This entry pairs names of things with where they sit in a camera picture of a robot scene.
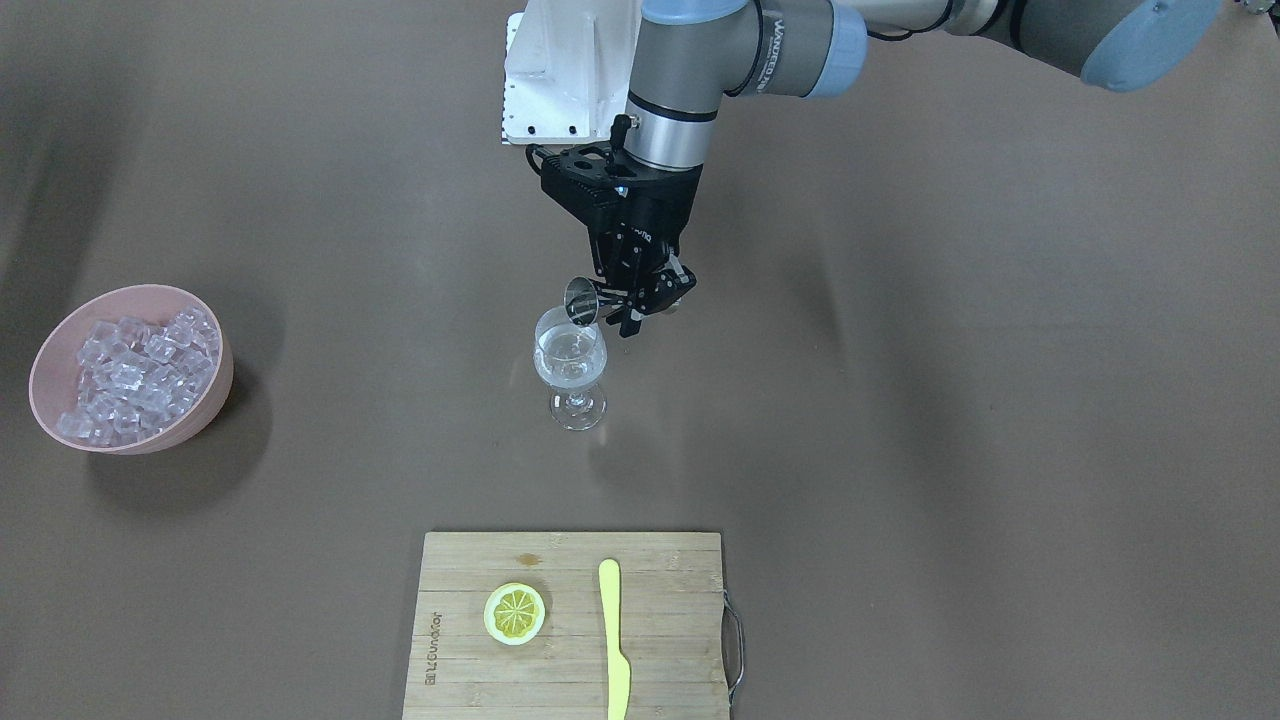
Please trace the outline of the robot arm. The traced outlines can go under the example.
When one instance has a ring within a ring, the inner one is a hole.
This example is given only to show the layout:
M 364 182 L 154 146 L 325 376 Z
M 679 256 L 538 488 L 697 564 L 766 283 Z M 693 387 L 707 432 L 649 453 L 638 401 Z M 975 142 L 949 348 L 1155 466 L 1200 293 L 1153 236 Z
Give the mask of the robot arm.
M 595 275 L 564 292 L 576 325 L 622 337 L 696 283 L 678 238 L 727 97 L 833 97 L 873 38 L 941 29 L 992 40 L 1084 85 L 1152 85 L 1203 38 L 1216 1 L 645 1 L 623 110 L 605 141 L 547 158 L 580 187 Z

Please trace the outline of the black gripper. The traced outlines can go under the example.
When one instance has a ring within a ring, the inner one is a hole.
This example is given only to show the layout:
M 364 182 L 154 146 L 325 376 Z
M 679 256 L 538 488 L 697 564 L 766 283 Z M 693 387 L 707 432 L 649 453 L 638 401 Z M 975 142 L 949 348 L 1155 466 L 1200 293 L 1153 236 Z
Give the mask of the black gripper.
M 646 316 L 675 313 L 698 284 L 677 254 L 689 223 L 701 167 L 654 170 L 650 182 L 590 184 L 600 215 L 588 225 L 596 274 L 607 283 L 643 283 L 622 293 L 602 291 L 602 322 L 621 338 L 636 336 Z

